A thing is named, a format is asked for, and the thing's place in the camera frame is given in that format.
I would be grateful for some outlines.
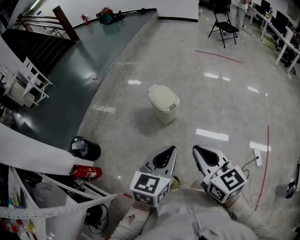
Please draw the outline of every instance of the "dark green floor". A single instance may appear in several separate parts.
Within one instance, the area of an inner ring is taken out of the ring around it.
[[[54,67],[53,86],[46,91],[50,98],[39,106],[21,107],[13,129],[67,150],[109,67],[154,13],[130,14],[111,25],[96,21],[77,28],[81,41]]]

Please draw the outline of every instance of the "person's arm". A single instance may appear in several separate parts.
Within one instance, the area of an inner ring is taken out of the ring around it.
[[[142,229],[150,215],[150,207],[135,202],[116,230],[111,240],[133,240],[141,235]]]
[[[249,207],[243,198],[235,196],[233,199],[225,202],[224,206],[237,222],[249,227],[259,240],[278,240],[269,232],[263,220]]]

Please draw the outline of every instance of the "shoe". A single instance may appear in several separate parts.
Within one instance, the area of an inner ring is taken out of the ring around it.
[[[176,176],[173,176],[174,177],[174,181],[173,183],[171,184],[171,189],[180,189],[180,181],[179,181],[179,178],[176,177]]]
[[[232,35],[232,33],[230,33],[230,32],[223,32],[223,35],[229,36],[229,35]]]

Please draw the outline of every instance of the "fire extinguisher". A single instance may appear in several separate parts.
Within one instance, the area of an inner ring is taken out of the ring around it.
[[[81,18],[82,18],[82,20],[84,21],[84,24],[85,24],[85,25],[89,25],[89,21],[88,21],[88,19],[86,18],[86,15],[82,14],[82,15],[81,15]]]
[[[74,165],[70,175],[78,178],[99,178],[102,176],[102,170],[100,167]]]

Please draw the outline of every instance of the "trash can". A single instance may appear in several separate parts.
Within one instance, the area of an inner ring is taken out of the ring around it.
[[[96,161],[101,155],[101,148],[96,143],[90,142],[83,137],[76,136],[71,142],[70,152],[75,157]]]
[[[158,119],[168,125],[176,118],[180,100],[168,87],[156,84],[148,89],[149,101]]]

